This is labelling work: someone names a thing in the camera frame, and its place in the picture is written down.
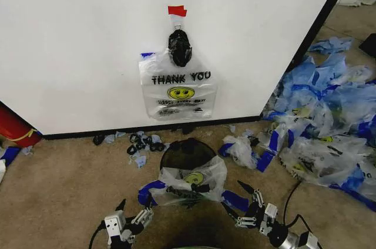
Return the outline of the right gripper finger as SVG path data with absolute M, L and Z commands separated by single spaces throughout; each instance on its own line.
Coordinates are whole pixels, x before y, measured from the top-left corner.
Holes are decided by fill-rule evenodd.
M 250 199 L 241 199 L 240 210 L 241 211 L 258 211 L 259 209 L 265 210 L 265 203 L 263 196 L 259 189 L 254 189 L 251 185 L 244 183 L 240 180 L 238 184 L 250 195 Z
M 259 228 L 259 203 L 254 201 L 249 203 L 231 203 L 222 201 L 226 213 L 239 228 Z

